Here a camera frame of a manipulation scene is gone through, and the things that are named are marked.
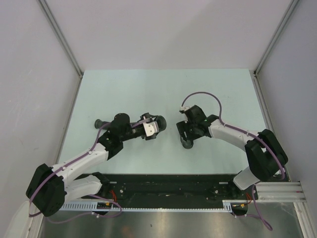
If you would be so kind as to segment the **right aluminium frame post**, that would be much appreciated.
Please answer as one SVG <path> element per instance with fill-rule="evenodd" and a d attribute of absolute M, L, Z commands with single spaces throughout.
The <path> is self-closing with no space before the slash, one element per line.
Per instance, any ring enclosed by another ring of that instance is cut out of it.
<path fill-rule="evenodd" d="M 257 76 L 260 73 L 263 65 L 265 64 L 266 60 L 268 59 L 269 55 L 271 54 L 277 41 L 281 37 L 283 31 L 285 30 L 288 22 L 290 21 L 292 15 L 294 14 L 294 12 L 295 12 L 295 10 L 300 2 L 301 2 L 301 0 L 290 1 L 290 4 L 288 5 L 286 12 L 284 13 L 284 15 L 283 15 L 280 23 L 278 24 L 278 27 L 276 28 L 268 46 L 266 47 L 263 55 L 261 56 L 260 61 L 258 62 L 256 68 L 253 71 L 255 76 Z"/>

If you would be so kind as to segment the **aluminium frame post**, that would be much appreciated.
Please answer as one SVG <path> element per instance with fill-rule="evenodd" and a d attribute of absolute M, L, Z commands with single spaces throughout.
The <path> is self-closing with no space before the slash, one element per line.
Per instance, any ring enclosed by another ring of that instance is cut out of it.
<path fill-rule="evenodd" d="M 56 36 L 57 40 L 59 41 L 62 49 L 64 50 L 67 58 L 69 59 L 71 65 L 73 66 L 76 74 L 79 76 L 80 79 L 83 77 L 83 70 L 81 69 L 73 50 L 71 49 L 59 23 L 57 22 L 53 11 L 51 10 L 48 2 L 46 0 L 37 0 L 37 3 L 43 12 L 47 22 L 49 23 L 50 27 L 53 30 L 54 35 Z"/>
<path fill-rule="evenodd" d="M 258 62 L 256 68 L 253 71 L 255 76 L 257 76 L 260 73 L 263 65 L 265 64 L 266 60 L 268 59 L 269 55 L 271 54 L 277 41 L 281 37 L 283 31 L 285 30 L 288 22 L 290 21 L 292 15 L 294 14 L 294 12 L 295 12 L 295 10 L 300 2 L 301 2 L 301 0 L 290 1 L 290 4 L 288 5 L 286 12 L 284 13 L 284 15 L 283 15 L 280 23 L 278 24 L 278 27 L 276 28 L 268 46 L 266 47 L 263 55 L 261 56 L 260 61 Z"/>

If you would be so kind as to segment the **left aluminium frame post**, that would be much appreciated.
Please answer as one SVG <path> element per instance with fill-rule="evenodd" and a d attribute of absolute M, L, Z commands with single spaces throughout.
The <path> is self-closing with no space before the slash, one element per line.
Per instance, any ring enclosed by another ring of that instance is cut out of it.
<path fill-rule="evenodd" d="M 73 50 L 71 49 L 59 23 L 57 22 L 53 11 L 51 10 L 48 2 L 46 0 L 37 0 L 37 3 L 43 12 L 47 22 L 49 23 L 50 27 L 53 30 L 54 35 L 56 36 L 57 40 L 59 41 L 62 49 L 64 50 L 67 58 L 69 59 L 71 65 L 73 66 L 76 74 L 79 76 L 80 79 L 83 77 L 83 70 L 81 69 Z"/>

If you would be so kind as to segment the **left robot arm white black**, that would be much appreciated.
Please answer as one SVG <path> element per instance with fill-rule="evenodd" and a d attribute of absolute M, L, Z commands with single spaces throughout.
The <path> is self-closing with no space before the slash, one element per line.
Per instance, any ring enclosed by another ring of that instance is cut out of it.
<path fill-rule="evenodd" d="M 127 140 L 141 138 L 152 140 L 166 129 L 163 116 L 145 113 L 137 122 L 131 122 L 128 114 L 119 113 L 111 122 L 95 121 L 98 134 L 94 144 L 78 156 L 65 162 L 38 166 L 26 190 L 30 204 L 39 214 L 50 217 L 68 201 L 85 196 L 104 198 L 109 194 L 110 181 L 100 172 L 84 178 L 88 169 L 116 156 Z"/>

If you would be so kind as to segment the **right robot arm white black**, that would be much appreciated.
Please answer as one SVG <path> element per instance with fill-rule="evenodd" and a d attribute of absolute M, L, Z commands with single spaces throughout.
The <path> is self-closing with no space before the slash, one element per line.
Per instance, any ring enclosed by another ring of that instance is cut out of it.
<path fill-rule="evenodd" d="M 268 181 L 277 172 L 285 177 L 284 166 L 288 157 L 274 133 L 268 129 L 261 132 L 249 132 L 224 123 L 219 116 L 206 116 L 197 105 L 181 107 L 185 119 L 176 124 L 182 146 L 191 149 L 194 141 L 201 137 L 220 139 L 246 153 L 248 166 L 239 172 L 229 185 L 229 195 L 240 199 L 246 189 L 261 182 Z"/>

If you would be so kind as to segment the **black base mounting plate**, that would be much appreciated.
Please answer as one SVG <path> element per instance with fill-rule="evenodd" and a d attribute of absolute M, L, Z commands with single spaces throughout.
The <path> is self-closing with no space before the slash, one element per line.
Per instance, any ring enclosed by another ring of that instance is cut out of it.
<path fill-rule="evenodd" d="M 124 208 L 220 208 L 225 200 L 244 202 L 258 198 L 256 186 L 240 190 L 233 174 L 143 175 L 102 174 L 103 185 L 96 195 L 116 197 Z"/>

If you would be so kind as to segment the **aluminium extrusion rail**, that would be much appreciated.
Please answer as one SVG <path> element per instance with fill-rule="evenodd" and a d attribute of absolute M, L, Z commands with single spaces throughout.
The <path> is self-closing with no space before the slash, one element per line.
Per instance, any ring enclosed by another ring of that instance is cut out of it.
<path fill-rule="evenodd" d="M 260 202 L 306 202 L 300 182 L 261 182 L 256 191 Z"/>

